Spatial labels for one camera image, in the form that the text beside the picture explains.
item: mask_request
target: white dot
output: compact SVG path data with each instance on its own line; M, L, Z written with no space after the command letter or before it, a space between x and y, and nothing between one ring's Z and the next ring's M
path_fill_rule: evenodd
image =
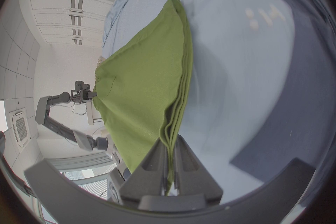
M252 9L250 8L247 8L245 9L245 13L246 13L246 16L249 18L249 19L252 19L254 17L254 12Z
M250 27L253 30L258 30L259 29L259 24L257 20L251 20L250 21Z

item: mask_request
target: robotic arm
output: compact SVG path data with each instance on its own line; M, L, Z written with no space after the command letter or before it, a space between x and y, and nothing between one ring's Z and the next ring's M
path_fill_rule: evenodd
M35 120L37 124L44 125L56 134L76 142L82 149L92 151L93 148L96 148L106 151L109 146L107 138L98 137L94 139L82 132L69 129L49 116L50 108L56 104L69 102L81 104L82 102L91 101L94 96L97 96L97 94L90 91L89 84L84 84L83 81L76 81L75 89L71 90L71 95L67 92L63 92L60 95L40 98L36 109Z

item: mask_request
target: black cable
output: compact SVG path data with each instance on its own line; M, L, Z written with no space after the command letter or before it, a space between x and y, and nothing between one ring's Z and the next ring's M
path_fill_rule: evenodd
M107 192L107 190L105 190L105 191L99 196L99 198L100 198L105 192Z

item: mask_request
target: folded green fabric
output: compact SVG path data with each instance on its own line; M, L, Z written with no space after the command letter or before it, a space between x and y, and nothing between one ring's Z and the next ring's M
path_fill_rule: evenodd
M186 13L179 0L168 0L148 26L96 69L94 106L131 173L160 137L172 182L192 65Z

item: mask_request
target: bed sheet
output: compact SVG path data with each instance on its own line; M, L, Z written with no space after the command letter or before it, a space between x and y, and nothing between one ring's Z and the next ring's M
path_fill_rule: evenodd
M194 66L179 133L225 189L222 202L230 201L262 184L229 160L261 128L282 91L293 49L292 10L283 0L181 1ZM126 45L165 2L128 0L103 57Z

